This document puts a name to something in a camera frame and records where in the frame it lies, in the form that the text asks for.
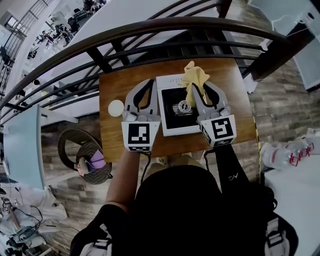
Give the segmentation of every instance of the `white round lid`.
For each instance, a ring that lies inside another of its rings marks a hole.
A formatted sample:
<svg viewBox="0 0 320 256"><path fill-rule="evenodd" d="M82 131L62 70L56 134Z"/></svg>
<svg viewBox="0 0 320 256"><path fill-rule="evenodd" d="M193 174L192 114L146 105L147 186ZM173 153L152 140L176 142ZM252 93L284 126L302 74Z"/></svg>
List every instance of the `white round lid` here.
<svg viewBox="0 0 320 256"><path fill-rule="evenodd" d="M108 112L112 117L119 117L125 110L125 106L121 100L115 99L108 106Z"/></svg>

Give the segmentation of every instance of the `desk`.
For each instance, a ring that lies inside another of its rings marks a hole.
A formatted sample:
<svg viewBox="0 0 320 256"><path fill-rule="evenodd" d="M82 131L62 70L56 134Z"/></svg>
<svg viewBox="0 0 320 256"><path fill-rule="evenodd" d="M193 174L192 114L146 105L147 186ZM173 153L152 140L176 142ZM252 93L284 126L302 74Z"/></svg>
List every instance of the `desk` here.
<svg viewBox="0 0 320 256"><path fill-rule="evenodd" d="M8 176L36 189L78 176L77 171L50 180L46 179L41 150L42 116L77 123L78 119L53 112L39 105L18 114L3 127L4 161Z"/></svg>
<svg viewBox="0 0 320 256"><path fill-rule="evenodd" d="M100 133L104 160L117 162L124 150L122 136L122 116L112 117L108 113L109 103L113 100L126 100L127 93L146 79L157 76L184 73L184 67L191 59L172 60L141 65L105 74L100 77ZM209 81L220 87L235 117L237 138L234 143L256 139L256 130L251 112L247 90L238 69L231 58L197 58L195 65L210 75ZM152 157L170 156L187 152L206 150L209 144L202 133L179 136L163 136L162 128L156 135Z"/></svg>

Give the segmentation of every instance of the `khaki pants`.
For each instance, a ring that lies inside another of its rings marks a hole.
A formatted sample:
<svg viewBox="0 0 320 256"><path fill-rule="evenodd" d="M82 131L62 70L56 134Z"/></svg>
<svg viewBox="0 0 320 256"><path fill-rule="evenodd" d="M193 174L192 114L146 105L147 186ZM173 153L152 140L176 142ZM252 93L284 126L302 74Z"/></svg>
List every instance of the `khaki pants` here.
<svg viewBox="0 0 320 256"><path fill-rule="evenodd" d="M172 166L197 166L197 167L203 168L203 166L199 162L197 162L187 154L184 154L181 157L179 157ZM155 174L156 172L159 172L166 168L167 168L166 166L157 162L151 164L149 169L146 171L146 174L143 180L148 178L150 175Z"/></svg>

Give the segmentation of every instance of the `black shirt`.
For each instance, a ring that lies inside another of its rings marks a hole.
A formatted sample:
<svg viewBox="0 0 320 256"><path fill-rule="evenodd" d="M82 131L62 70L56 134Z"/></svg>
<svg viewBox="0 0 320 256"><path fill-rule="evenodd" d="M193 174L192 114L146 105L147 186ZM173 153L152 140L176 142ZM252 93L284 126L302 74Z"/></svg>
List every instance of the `black shirt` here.
<svg viewBox="0 0 320 256"><path fill-rule="evenodd" d="M101 224L112 237L113 256L250 255L247 248L263 246L257 238L265 229L247 207L249 199L242 200L244 193L226 200L213 175L197 166L161 170L142 183L128 214L104 205L74 237L70 255L78 256L86 244L106 237Z"/></svg>

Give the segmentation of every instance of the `wooden handrail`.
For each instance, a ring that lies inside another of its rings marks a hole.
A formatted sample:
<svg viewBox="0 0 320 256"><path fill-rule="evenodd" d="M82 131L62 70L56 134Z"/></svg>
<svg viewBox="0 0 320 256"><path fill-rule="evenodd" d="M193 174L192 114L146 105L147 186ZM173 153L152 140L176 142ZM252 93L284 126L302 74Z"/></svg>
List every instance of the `wooden handrail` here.
<svg viewBox="0 0 320 256"><path fill-rule="evenodd" d="M9 101L13 97L15 97L21 90L32 83L35 79L53 69L54 67L58 66L59 64L77 55L80 55L89 49L106 45L113 40L124 40L126 38L134 37L137 35L144 35L162 31L192 30L200 28L219 29L222 31L244 33L290 44L290 41L286 36L281 35L277 32L265 31L262 28L244 25L240 21L225 18L170 17L140 21L95 34L58 52L57 54L46 60L44 63L36 67L24 79L22 79L0 102L0 110L7 103L9 103Z"/></svg>

